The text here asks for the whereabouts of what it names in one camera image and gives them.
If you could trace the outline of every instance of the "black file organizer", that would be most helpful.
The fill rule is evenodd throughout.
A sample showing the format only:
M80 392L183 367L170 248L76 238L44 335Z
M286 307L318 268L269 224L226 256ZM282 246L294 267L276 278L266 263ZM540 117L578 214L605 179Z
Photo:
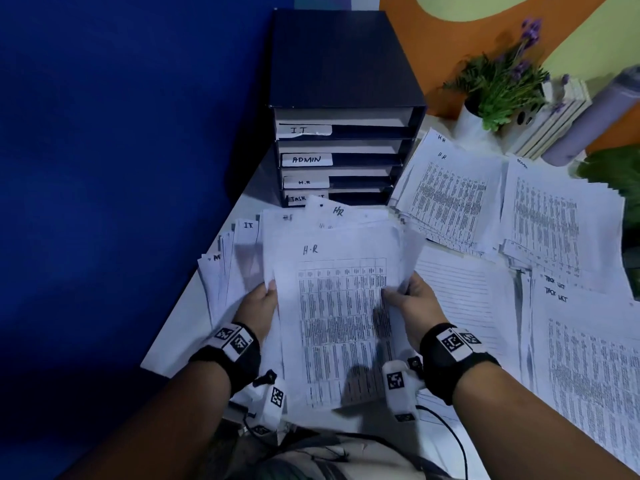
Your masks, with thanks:
M426 111L396 33L380 11L276 10L269 107L283 207L302 206L309 194L350 205L386 204ZM279 139L279 123L331 125L331 135ZM283 166L283 155L292 153L320 153L324 163L311 158L297 166L286 157ZM286 189L283 170L291 169L309 176L300 184L319 180L315 176L328 169L332 174L321 187Z

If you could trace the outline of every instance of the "black wrist strap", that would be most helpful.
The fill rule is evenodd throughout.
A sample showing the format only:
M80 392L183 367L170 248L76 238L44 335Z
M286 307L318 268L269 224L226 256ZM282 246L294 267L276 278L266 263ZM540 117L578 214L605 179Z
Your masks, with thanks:
M451 323L440 323L429 330L420 342L420 354L425 386L449 406L466 371L481 362L500 365L473 333Z
M231 382L231 395L244 389L260 373L260 343L242 323L228 323L217 328L189 362L216 362Z

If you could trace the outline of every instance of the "person's left hand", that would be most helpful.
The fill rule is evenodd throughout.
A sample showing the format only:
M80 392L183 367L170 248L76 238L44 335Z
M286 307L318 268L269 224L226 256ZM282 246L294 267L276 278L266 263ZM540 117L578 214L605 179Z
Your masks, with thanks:
M271 329L271 320L277 304L276 281L271 280L268 290L264 283L261 283L243 298L234 316L234 322L247 325L262 344Z

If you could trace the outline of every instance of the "white desk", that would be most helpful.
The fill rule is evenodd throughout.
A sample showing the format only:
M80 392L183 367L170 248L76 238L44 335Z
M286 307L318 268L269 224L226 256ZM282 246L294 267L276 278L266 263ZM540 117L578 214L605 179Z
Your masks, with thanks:
M450 136L448 124L430 116L425 117L420 129L423 136L430 127L445 136ZM497 152L495 140L476 147L476 150ZM536 164L545 164L539 159ZM275 162L268 155L254 173L244 193L236 202L229 217L222 225L220 233L231 230L238 218L255 218L263 209L280 208L276 182ZM218 238L213 241L210 251L217 251ZM141 367L166 377L178 372L188 358L196 352L201 341L211 332L207 299L197 273L183 291L164 327L156 337ZM225 417L240 421L238 411L228 410ZM402 424L395 421L382 402L352 406L339 411L318 411L303 417L288 416L287 420L314 429L331 429L349 433L365 433L385 438L405 451L417 453L432 460L455 478L464 476L463 459L460 448L451 433L444 426L418 421ZM456 431L467 452L469 476L474 479L488 478L473 445L468 441L462 428Z

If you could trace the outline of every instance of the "green plant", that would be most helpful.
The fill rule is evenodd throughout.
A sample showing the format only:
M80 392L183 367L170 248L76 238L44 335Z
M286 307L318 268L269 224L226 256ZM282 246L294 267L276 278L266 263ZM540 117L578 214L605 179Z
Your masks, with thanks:
M625 198L624 229L640 228L640 144L593 152L576 173L617 190Z
M498 131L517 109L544 103L541 84L549 72L524 58L540 39L540 26L540 20L525 20L516 45L495 59L485 54L469 59L457 78L444 84L467 95L467 109L482 118L485 130Z

